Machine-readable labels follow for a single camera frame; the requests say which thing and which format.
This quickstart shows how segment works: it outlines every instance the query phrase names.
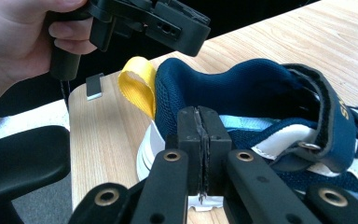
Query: chair armrest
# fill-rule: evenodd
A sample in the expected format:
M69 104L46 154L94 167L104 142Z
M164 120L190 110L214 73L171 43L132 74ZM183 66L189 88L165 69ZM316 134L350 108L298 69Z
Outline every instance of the chair armrest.
M69 132L47 126L0 139L0 204L66 177Z

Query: velcro strap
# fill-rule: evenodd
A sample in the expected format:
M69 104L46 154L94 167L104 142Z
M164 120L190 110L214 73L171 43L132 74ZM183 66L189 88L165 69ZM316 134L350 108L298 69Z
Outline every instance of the velcro strap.
M280 171L297 171L320 161L335 173L346 171L355 152L356 128L351 111L319 71L303 64L285 67L315 91L321 106L314 139L293 144L271 166Z

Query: brass grommet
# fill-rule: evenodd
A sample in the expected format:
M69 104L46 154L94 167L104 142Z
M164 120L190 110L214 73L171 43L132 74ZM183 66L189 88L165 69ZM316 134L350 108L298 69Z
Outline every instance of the brass grommet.
M237 158L240 161L252 161L254 159L254 156L247 152L239 152L237 153Z
M166 161L179 161L181 158L181 155L177 152L169 151L164 154L164 159Z
M348 200L339 192L332 189L319 189L319 196L327 203L337 207L345 207L348 205Z
M95 196L94 202L100 206L115 203L120 196L117 189L103 189Z

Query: light blue stripe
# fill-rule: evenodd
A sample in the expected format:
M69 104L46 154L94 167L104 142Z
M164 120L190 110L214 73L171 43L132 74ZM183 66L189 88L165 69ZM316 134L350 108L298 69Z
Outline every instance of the light blue stripe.
M235 130L262 132L267 129L267 127L279 121L278 119L246 118L229 115L220 115L220 119L228 132Z

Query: yellow pull tab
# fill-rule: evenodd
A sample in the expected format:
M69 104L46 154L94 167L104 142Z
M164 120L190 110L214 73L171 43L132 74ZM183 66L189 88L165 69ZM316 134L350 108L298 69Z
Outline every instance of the yellow pull tab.
M156 69L143 57L129 59L117 78L121 93L151 119L156 114L155 78Z

